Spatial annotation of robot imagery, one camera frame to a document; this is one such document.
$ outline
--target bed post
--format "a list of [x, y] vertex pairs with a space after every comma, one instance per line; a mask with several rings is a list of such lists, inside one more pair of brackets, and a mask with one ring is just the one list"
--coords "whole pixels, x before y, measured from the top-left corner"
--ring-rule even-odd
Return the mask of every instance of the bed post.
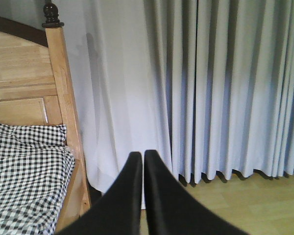
[[82, 215], [90, 208], [91, 202], [69, 61], [62, 29], [64, 23], [58, 20], [57, 7], [51, 3], [51, 1], [46, 2], [44, 13], [47, 20], [42, 26], [46, 29], [49, 55], [56, 83], [62, 120], [63, 123], [67, 125], [67, 144], [71, 148], [74, 157], [80, 160], [79, 167], [82, 171], [83, 197], [79, 213]]

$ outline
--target mattress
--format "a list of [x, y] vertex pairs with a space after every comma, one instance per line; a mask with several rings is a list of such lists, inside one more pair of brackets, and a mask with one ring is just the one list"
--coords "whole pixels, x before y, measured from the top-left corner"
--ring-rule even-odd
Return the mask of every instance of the mattress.
[[0, 235], [53, 234], [74, 168], [66, 126], [0, 124]]

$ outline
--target sheer curtain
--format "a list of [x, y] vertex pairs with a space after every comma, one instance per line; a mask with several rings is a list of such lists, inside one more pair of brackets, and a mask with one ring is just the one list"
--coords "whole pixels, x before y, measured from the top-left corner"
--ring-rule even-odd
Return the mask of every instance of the sheer curtain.
[[92, 186], [150, 148], [188, 182], [293, 173], [294, 0], [54, 2]]

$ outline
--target wooden headboard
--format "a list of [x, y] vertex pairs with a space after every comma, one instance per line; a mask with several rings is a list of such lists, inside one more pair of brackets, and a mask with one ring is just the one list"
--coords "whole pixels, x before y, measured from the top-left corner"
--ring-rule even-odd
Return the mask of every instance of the wooden headboard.
[[[47, 3], [47, 16], [50, 4], [56, 8]], [[62, 23], [47, 18], [45, 26], [46, 33], [0, 18], [0, 122], [67, 125], [76, 167], [58, 220], [60, 230], [89, 209], [90, 197]]]

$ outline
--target black and white gingham fabric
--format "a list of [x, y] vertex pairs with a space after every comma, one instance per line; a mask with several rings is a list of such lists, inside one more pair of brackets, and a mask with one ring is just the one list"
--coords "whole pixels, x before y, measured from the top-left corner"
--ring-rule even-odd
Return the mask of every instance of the black and white gingham fabric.
[[66, 126], [0, 124], [0, 235], [53, 234], [74, 168]]

